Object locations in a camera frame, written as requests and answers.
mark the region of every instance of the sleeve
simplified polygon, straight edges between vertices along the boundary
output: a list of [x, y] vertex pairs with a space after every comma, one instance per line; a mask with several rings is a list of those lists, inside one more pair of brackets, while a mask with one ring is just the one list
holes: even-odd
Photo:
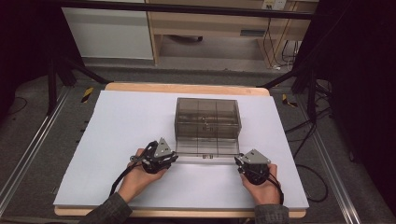
[[79, 224], [88, 223], [122, 223], [131, 215], [132, 210], [128, 204], [116, 192], [111, 195], [103, 204], [93, 209], [85, 216]]
[[289, 223], [289, 208], [281, 204], [263, 204], [254, 208], [257, 224]]

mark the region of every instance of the black pole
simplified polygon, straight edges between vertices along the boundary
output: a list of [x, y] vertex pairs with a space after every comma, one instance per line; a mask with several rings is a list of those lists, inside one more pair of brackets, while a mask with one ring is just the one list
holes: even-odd
[[277, 77], [276, 79], [274, 79], [268, 83], [265, 83], [264, 85], [256, 86], [256, 88], [265, 88], [265, 89], [269, 90], [269, 89], [273, 88], [274, 86], [276, 86], [277, 84], [279, 84], [283, 81], [286, 81], [291, 77], [294, 77], [295, 74], [296, 74], [295, 72], [290, 71], [280, 77]]
[[48, 79], [49, 79], [49, 109], [47, 111], [47, 115], [50, 115], [53, 111], [53, 109], [56, 106], [56, 98], [57, 98], [57, 93], [56, 93], [56, 76], [54, 72], [54, 64], [53, 60], [49, 58], [49, 70], [48, 70]]

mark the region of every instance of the white cabinet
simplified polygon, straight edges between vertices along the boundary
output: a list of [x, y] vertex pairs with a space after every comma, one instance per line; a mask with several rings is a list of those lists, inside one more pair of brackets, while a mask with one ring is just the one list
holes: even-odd
[[82, 57], [153, 60], [146, 12], [85, 8], [63, 11]]

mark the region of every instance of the floor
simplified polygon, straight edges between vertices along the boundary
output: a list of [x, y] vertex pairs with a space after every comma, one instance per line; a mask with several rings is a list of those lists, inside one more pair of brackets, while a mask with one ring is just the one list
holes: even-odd
[[[286, 48], [286, 55], [291, 55], [295, 49], [292, 45]], [[263, 57], [258, 51], [257, 43], [249, 39], [210, 38], [205, 37], [202, 42], [194, 37], [167, 36], [163, 41], [160, 62], [151, 63], [98, 63], [89, 61], [91, 70], [104, 77], [115, 77], [117, 80], [145, 81], [163, 83], [190, 84], [218, 84], [218, 85], [261, 85], [275, 77], [279, 77], [291, 69], [288, 60], [277, 59], [283, 63], [280, 69], [267, 68]], [[62, 221], [74, 223], [75, 217], [57, 217], [53, 214], [53, 199], [56, 194], [57, 183], [62, 181], [68, 160], [73, 157], [78, 139], [83, 135], [84, 128], [94, 109], [102, 85], [92, 82], [88, 78], [77, 74], [78, 84], [70, 90], [69, 99], [59, 114], [51, 131], [43, 143], [38, 143], [40, 149], [34, 153], [34, 159], [17, 179], [17, 186], [12, 197], [3, 207], [0, 198], [0, 219], [2, 222], [13, 221], [23, 223], [46, 223]], [[276, 100], [276, 107], [285, 130], [305, 121], [304, 95], [297, 99], [290, 94], [292, 79], [271, 89], [271, 95]], [[77, 103], [87, 85], [95, 87], [91, 100], [87, 104]], [[0, 186], [6, 186], [8, 177], [12, 175], [14, 167], [23, 158], [25, 149], [32, 144], [30, 141], [40, 124], [45, 120], [47, 109], [47, 86], [45, 78], [25, 83], [20, 86], [14, 106], [10, 114], [0, 125]], [[297, 103], [297, 107], [284, 104], [283, 96], [288, 95], [290, 103]], [[326, 109], [329, 105], [324, 97], [318, 96], [317, 111]], [[308, 138], [296, 162], [309, 165], [324, 177], [329, 187], [329, 195], [324, 202], [310, 202], [310, 208], [303, 219], [293, 220], [293, 223], [396, 223], [396, 218], [384, 204], [382, 197], [376, 192], [370, 177], [365, 173], [361, 164], [351, 162], [348, 150], [343, 144], [342, 136], [337, 132], [336, 123], [329, 113], [325, 113], [318, 121], [317, 133]], [[301, 144], [309, 127], [298, 132], [288, 133], [292, 152]], [[326, 152], [332, 158], [339, 178], [352, 201], [358, 215], [358, 222], [347, 220], [340, 209], [340, 199], [334, 193], [332, 179], [323, 166], [323, 160], [318, 150], [320, 140]], [[325, 188], [315, 174], [305, 168], [299, 168], [307, 196], [311, 199], [323, 197]]]

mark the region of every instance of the table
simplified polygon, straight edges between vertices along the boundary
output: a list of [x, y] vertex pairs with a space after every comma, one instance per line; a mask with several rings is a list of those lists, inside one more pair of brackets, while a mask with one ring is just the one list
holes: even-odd
[[[269, 96], [266, 89], [234, 86], [198, 86], [179, 84], [151, 84], [151, 83], [110, 83], [106, 91], [151, 91], [173, 93], [202, 93], [202, 94], [230, 94], [230, 95], [261, 95]], [[91, 208], [77, 208], [71, 206], [55, 206], [58, 216], [85, 216]], [[290, 217], [304, 217], [306, 211], [290, 210]], [[202, 211], [202, 210], [134, 210], [131, 217], [254, 217], [252, 211], [226, 210], [226, 211]]]
[[[260, 0], [145, 0], [151, 4], [173, 4], [203, 7], [235, 7], [261, 9]], [[287, 1], [283, 10], [295, 12], [315, 12], [318, 0]], [[257, 39], [264, 62], [268, 68], [276, 65], [276, 58], [286, 40], [302, 41], [310, 21], [292, 19], [271, 19], [253, 17], [230, 17], [221, 15], [180, 14], [148, 12], [151, 46], [155, 64], [160, 62], [163, 35], [191, 35], [240, 37]], [[255, 35], [243, 35], [251, 31]]]

